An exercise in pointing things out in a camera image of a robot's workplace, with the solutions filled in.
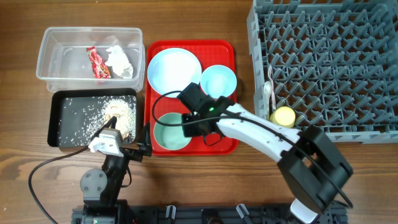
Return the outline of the white plastic spoon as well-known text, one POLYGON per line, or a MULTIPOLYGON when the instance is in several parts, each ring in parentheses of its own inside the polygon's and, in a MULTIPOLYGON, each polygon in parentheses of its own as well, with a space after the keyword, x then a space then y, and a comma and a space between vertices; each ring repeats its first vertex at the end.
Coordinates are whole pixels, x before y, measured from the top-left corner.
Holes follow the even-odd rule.
POLYGON ((270 97, 271 97, 271 83, 270 81, 266 81, 263 87, 263 94, 264 94, 264 99, 265 99, 265 112, 266 116, 265 119, 269 120, 270 116, 270 97))

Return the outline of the light blue bowl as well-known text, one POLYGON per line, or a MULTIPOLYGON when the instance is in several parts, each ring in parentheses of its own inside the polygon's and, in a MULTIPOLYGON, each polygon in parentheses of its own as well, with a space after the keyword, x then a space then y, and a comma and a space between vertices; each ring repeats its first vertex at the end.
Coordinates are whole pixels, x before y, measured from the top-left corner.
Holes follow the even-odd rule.
POLYGON ((200 86, 212 98, 229 97, 237 87, 235 73, 224 65, 212 65, 202 73, 200 86))

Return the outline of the green bowl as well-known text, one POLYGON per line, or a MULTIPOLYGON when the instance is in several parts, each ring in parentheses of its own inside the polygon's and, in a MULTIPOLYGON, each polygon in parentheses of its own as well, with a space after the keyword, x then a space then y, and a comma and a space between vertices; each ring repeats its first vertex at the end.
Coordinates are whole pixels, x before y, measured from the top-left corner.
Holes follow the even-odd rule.
MULTIPOLYGON (((158 119, 165 124, 182 123, 180 113, 167 113, 158 119)), ((187 146, 191 137, 185 137, 181 126, 164 126, 156 123, 154 126, 154 137, 158 145, 169 151, 177 151, 187 146)))

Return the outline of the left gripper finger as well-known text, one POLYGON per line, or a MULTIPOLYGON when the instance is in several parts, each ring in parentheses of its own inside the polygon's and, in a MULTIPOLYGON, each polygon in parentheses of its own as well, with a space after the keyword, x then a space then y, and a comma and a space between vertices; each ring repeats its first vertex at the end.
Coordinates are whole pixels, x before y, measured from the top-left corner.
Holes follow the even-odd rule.
POLYGON ((99 128, 99 130, 97 130, 96 137, 98 137, 102 132, 102 130, 105 128, 114 129, 116 127, 116 123, 117 123, 117 117, 115 116, 111 117, 109 121, 107 121, 101 128, 99 128))
POLYGON ((146 123, 138 135, 138 137, 133 141, 133 143, 138 147, 137 149, 146 150, 148 152, 147 157, 152 156, 152 143, 150 138, 150 122, 146 123))

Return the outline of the rice and food scraps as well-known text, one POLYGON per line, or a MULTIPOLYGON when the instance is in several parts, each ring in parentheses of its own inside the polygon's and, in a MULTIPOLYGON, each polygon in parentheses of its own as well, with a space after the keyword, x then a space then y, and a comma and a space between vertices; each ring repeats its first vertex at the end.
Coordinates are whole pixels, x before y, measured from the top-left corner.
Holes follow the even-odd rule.
POLYGON ((136 137, 136 97, 88 96, 62 100, 57 144, 60 147, 85 146, 95 132, 113 116, 124 143, 136 137))

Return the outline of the light blue plate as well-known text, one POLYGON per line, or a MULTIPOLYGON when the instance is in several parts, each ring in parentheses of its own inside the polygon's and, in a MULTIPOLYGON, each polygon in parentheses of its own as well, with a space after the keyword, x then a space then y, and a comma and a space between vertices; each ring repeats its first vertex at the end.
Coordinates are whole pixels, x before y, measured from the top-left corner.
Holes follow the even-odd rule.
POLYGON ((191 83, 199 84, 201 76, 200 61, 193 53, 181 48, 162 50, 151 59, 147 68, 147 80, 160 95, 182 91, 191 83))

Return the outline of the yellow plastic cup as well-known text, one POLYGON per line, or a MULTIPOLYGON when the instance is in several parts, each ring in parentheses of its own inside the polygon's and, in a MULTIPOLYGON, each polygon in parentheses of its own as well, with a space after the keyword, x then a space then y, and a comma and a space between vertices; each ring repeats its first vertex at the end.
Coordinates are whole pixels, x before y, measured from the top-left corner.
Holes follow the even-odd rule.
POLYGON ((270 121, 279 126, 292 128, 295 124, 295 112, 288 106, 282 106, 271 114, 270 121))

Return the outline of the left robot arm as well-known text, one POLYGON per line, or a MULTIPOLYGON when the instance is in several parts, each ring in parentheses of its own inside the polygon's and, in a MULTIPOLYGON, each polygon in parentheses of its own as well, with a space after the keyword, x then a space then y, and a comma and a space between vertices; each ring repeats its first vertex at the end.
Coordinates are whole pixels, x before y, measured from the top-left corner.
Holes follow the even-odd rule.
POLYGON ((139 135, 137 149, 123 146, 123 138, 116 129, 117 117, 113 116, 91 138, 91 152, 104 154, 100 169, 91 169, 80 180, 84 206, 72 212, 71 222, 79 223, 137 223, 138 219, 126 200, 119 200, 120 190, 125 187, 124 176, 130 175, 129 162, 141 162, 152 155, 150 124, 146 123, 139 135))

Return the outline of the red snack wrapper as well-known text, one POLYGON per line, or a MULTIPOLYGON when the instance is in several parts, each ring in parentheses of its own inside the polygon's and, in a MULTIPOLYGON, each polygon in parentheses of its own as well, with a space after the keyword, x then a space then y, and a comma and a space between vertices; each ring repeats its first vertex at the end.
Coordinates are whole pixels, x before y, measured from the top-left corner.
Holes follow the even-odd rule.
POLYGON ((91 68, 93 75, 96 79, 108 79, 111 78, 111 74, 106 66, 103 58, 97 53, 95 47, 86 48, 88 58, 91 62, 91 68))

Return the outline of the white plastic fork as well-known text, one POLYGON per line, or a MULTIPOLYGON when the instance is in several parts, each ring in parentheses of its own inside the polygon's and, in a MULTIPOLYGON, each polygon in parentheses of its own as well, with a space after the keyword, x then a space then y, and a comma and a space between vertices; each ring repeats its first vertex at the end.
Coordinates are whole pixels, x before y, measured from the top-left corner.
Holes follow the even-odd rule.
POLYGON ((270 82, 271 85, 271 100, 272 100, 272 109, 276 110, 276 100, 275 100, 275 92, 274 92, 274 81, 272 79, 272 66, 270 65, 268 70, 267 70, 267 77, 268 77, 268 81, 270 82))

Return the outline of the white tissue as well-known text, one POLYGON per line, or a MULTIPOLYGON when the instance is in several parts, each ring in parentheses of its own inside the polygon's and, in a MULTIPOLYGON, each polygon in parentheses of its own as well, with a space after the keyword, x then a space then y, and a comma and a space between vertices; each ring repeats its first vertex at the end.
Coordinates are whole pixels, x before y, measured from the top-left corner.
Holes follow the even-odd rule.
POLYGON ((105 64, 111 67, 117 76, 121 78, 132 78, 134 69, 127 55, 124 53, 124 50, 119 45, 115 45, 106 49, 106 51, 109 55, 105 64))

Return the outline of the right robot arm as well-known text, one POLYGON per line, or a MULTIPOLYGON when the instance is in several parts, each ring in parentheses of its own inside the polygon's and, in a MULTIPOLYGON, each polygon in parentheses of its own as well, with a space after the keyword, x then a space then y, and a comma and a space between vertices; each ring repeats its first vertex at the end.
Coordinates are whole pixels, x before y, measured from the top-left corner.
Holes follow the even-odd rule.
POLYGON ((237 139, 276 161, 295 200, 291 214, 302 223, 313 223, 337 195, 352 207, 342 191, 353 168, 330 138, 318 127, 301 131, 262 119, 227 97, 218 99, 189 84, 177 98, 189 110, 182 128, 188 136, 218 133, 237 139))

